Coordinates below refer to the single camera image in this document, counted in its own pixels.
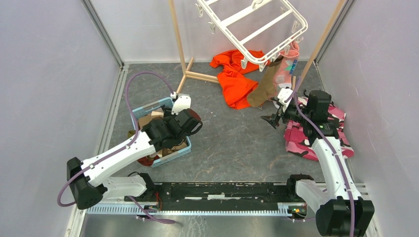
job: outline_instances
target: blue label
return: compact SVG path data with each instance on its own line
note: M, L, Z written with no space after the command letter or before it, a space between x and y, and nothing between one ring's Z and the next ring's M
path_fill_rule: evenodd
M294 59L293 65L291 66L290 75L294 73L295 66L297 65L298 60Z

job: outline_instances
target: white wall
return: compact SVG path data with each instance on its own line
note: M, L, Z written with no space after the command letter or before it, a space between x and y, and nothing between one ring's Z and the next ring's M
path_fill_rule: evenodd
M115 47L124 61L179 61L176 39L168 6L168 0L92 0L99 17L108 31ZM224 19L249 6L252 0L220 0L211 5L220 18ZM301 59L308 59L332 14L337 0L290 0L308 21L308 30L301 42ZM204 13L198 17L194 0L174 0L186 59L210 61L221 52L234 49L234 45L220 32L210 33ZM231 31L246 37L256 29L279 15L281 5L278 0L266 8L231 26ZM268 29L250 41L246 47L267 52L285 39L288 27Z
M320 61L383 236L418 236L419 1L359 0Z
M0 236L60 237L66 161L93 155L119 69L79 0L2 0L0 32Z

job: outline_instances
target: camouflage pattern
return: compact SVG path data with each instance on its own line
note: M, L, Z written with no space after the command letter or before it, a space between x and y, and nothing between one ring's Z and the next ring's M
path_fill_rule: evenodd
M307 105L307 97L299 97L298 104ZM337 133L339 134L339 140L341 145L341 150L344 158L349 158L354 155L354 151L349 145L348 140L343 133L343 122L345 120L346 114L340 110L338 107L334 106L333 104L329 105L329 121L333 122L335 126L338 128ZM285 129L285 148L287 152L293 153L297 156L316 160L316 154L314 151L309 147L308 139L303 133L303 128L300 123L289 121L287 124L287 128Z

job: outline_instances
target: orange cloth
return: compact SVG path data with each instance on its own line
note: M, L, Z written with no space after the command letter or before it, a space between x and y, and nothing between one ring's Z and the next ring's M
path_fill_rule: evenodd
M263 57L262 51L250 51L256 57ZM233 109L239 110L250 106L246 97L257 87L257 82L246 78L243 74L259 69L259 65L248 62L242 69L241 60L244 58L238 50L230 50L215 56L209 64L213 68L223 65L223 71L217 75L222 87L225 102Z

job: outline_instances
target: blue basket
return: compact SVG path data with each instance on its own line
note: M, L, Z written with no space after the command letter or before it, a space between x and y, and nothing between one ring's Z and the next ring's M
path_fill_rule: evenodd
M138 119L141 117L144 117L148 114L150 114L152 111L157 110L158 108L160 108L161 106L169 106L169 107L173 107L173 102L171 100L170 97L161 99L159 101L153 102L151 104L145 105L143 107L140 107L138 109L133 110L134 115L135 115L135 121L132 121L132 125L135 128L135 122L138 122ZM187 154L189 152L191 152L191 141L189 140L189 137L186 137L186 144L188 145L186 148L183 148L180 151L174 152L170 155L167 155L163 158L157 159L153 162L153 164L151 165L151 167L156 167L158 165L164 164L166 162L169 162L173 159L176 159L178 157L183 156L184 154Z

